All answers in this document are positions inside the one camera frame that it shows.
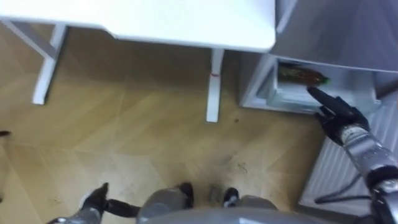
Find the wooden floor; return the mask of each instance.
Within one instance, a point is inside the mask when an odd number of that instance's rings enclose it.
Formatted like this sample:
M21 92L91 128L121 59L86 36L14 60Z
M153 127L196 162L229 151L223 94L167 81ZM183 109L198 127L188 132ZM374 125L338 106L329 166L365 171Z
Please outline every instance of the wooden floor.
M48 37L50 28L36 26ZM290 211L323 141L311 116L240 108L239 54L223 68L220 121L205 122L209 49L114 40L69 30L46 105L30 103L42 57L0 27L0 223L76 212L103 182L141 205L190 181L197 205L212 185ZM104 223L132 223L107 215Z

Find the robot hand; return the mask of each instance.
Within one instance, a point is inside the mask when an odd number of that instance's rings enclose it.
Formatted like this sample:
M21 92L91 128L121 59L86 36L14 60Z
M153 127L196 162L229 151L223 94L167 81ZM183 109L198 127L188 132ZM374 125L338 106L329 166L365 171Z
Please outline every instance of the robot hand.
M107 194L109 184L105 183L101 187L90 192L81 201L79 211L71 217L59 217L47 224L56 223L101 223L102 215L108 207Z
M108 191L109 184L105 183L83 197L79 206L79 211L77 211L73 216L56 218L47 224L99 224L101 223L104 212L125 218L135 218L137 216L140 207L136 207L119 200L108 199Z
M369 122L355 107L350 106L340 97L332 97L315 87L308 88L309 94L322 104L323 114L315 113L325 134L335 143L343 145L341 132L348 126L358 126L370 131Z

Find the black cable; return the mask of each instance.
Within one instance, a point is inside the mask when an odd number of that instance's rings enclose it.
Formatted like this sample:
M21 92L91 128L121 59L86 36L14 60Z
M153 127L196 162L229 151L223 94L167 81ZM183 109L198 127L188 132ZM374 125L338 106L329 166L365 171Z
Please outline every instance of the black cable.
M332 192L330 194L318 197L314 200L316 204L324 204L324 203L333 203L333 202L345 202L345 201L350 201L350 200L371 200L371 197L368 195L351 195L351 196L345 196L345 197L339 197L339 195L342 195L343 193L347 192L349 189L351 189L361 178L360 174L357 174L352 181L344 186L342 189L339 189L335 192Z
M130 205L126 202L122 202L116 199L108 199L105 211L119 217L136 218L140 209L140 207Z

